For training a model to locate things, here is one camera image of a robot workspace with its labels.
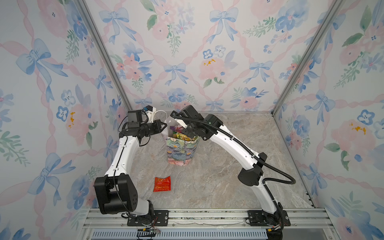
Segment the floral paper gift bag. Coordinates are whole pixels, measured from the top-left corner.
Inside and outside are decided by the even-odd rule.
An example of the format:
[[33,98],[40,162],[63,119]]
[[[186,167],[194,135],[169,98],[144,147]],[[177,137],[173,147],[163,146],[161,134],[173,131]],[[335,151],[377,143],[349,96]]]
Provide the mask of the floral paper gift bag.
[[166,144],[168,163],[184,167],[188,165],[194,157],[200,138],[193,142],[175,139],[173,138],[173,133],[171,132],[170,127],[177,126],[178,123],[171,117],[167,117],[165,123],[168,125],[168,134],[161,135]]

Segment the small red snack packet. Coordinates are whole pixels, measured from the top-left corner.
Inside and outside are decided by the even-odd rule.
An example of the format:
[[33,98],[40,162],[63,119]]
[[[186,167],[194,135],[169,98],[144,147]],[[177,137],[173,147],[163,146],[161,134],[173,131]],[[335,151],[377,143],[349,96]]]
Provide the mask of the small red snack packet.
[[155,184],[153,192],[168,192],[171,191],[171,177],[168,176],[166,178],[158,178],[155,177]]

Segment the purple berries candy bag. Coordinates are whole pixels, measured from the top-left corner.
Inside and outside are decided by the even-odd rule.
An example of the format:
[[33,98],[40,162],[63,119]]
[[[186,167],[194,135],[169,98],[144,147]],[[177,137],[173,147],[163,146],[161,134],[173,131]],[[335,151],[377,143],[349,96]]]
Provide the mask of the purple berries candy bag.
[[170,129],[171,129],[171,132],[172,132],[173,134],[177,134],[177,133],[179,133],[179,134],[185,134],[185,133],[186,133],[185,128],[184,128],[183,126],[181,126],[181,125],[171,126]]

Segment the yellow candy bag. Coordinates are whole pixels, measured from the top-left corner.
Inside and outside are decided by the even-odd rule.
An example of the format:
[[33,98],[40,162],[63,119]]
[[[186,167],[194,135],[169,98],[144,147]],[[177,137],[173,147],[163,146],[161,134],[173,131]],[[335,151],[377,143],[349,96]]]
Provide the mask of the yellow candy bag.
[[175,134],[173,134],[173,138],[178,139],[178,140],[182,140],[182,141],[186,141],[186,142],[193,142],[193,141],[196,141],[199,137],[195,136],[195,137],[191,138],[191,137],[188,137],[187,135],[184,135],[182,133],[175,133]]

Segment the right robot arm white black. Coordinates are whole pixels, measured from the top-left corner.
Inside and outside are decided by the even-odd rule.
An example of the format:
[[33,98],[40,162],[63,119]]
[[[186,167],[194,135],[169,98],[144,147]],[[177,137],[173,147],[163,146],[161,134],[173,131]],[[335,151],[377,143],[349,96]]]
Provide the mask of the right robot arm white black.
[[194,107],[187,106],[179,113],[173,112],[172,117],[186,127],[184,133],[188,136],[199,136],[204,141],[210,140],[233,156],[242,166],[238,175],[241,183],[249,186],[261,204],[260,224],[272,228],[282,226],[284,216],[282,207],[264,181],[264,172],[259,163],[259,154],[250,150],[238,140],[224,123],[215,115],[203,117]]

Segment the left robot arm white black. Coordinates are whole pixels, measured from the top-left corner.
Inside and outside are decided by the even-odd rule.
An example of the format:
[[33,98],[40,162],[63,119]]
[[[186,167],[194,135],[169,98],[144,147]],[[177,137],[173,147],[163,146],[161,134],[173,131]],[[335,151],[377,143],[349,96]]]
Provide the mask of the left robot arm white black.
[[119,145],[114,160],[103,177],[95,180],[94,188],[102,214],[129,213],[149,215],[151,202],[139,198],[130,177],[135,154],[141,140],[160,134],[167,127],[161,120],[148,123],[125,123],[119,134]]

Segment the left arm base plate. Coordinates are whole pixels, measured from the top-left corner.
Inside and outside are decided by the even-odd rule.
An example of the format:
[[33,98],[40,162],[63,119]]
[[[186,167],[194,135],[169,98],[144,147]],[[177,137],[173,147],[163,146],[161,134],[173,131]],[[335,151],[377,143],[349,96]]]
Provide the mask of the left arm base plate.
[[132,216],[127,221],[129,227],[166,227],[169,221],[168,210],[153,210],[147,215]]

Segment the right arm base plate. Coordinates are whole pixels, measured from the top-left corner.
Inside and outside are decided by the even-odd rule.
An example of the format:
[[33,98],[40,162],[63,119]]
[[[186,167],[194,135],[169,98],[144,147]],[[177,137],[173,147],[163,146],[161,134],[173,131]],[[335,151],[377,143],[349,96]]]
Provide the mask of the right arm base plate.
[[267,213],[263,210],[248,210],[246,223],[252,227],[269,227],[277,228],[284,224],[284,227],[291,226],[290,218],[286,211],[276,211],[274,214]]

